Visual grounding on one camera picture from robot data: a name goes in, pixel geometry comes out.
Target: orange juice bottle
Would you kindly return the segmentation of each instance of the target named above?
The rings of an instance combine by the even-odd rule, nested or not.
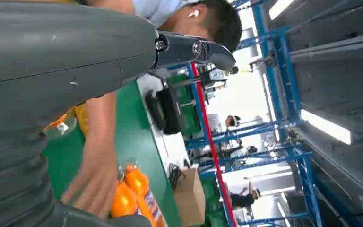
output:
[[[70,134],[77,126],[74,108],[70,108],[56,121],[50,123],[43,129],[48,139],[57,139]]]
[[[137,196],[144,198],[151,210],[152,216],[154,217],[155,225],[157,227],[166,227],[166,220],[149,188],[149,179],[140,171],[139,168],[137,168],[137,165],[127,165],[124,181],[126,182],[127,186],[137,194]]]
[[[137,196],[123,181],[123,171],[118,169],[118,187],[111,207],[111,216],[138,214],[146,217],[153,227],[156,227],[151,210],[145,203],[144,198]]]
[[[74,112],[76,113],[77,121],[78,121],[81,131],[84,134],[84,137],[87,137],[88,116],[87,116],[86,104],[84,103],[84,104],[75,106]]]

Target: light blue shirt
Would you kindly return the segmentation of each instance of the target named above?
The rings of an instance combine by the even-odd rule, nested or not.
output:
[[[169,17],[187,4],[184,0],[133,0],[135,13],[159,28]]]

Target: bottle label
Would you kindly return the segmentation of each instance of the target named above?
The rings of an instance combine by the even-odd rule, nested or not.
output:
[[[148,191],[144,199],[149,209],[151,210],[152,216],[154,216],[154,221],[157,222],[162,213],[151,190]]]
[[[134,214],[142,215],[140,208],[137,208],[137,210]]]

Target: screw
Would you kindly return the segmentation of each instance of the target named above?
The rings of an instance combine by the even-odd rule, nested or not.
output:
[[[157,42],[155,43],[155,47],[156,47],[156,50],[157,50],[157,51],[161,51],[161,50],[163,50],[163,49],[165,49],[165,48],[166,48],[166,44],[165,44],[165,42],[164,42],[164,41],[157,41]]]
[[[200,56],[202,52],[202,46],[200,41],[196,41],[193,43],[193,53],[195,56]]]

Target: black hair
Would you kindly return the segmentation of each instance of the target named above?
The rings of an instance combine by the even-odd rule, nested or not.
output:
[[[233,68],[230,70],[230,74],[236,74],[239,72],[239,67],[237,66],[233,66]]]
[[[234,116],[234,118],[236,118],[237,122],[234,121],[234,118],[231,115],[229,115],[228,118],[231,118],[230,119],[230,126],[233,126],[233,127],[238,125],[240,123],[240,120],[241,120],[241,118],[238,117],[238,116]]]
[[[255,190],[257,190],[258,198],[261,197],[261,191],[258,188],[256,188]]]
[[[234,52],[242,36],[242,21],[238,11],[225,0],[201,0],[190,5],[199,4],[204,4],[209,9],[209,16],[204,21],[209,36],[215,43]]]

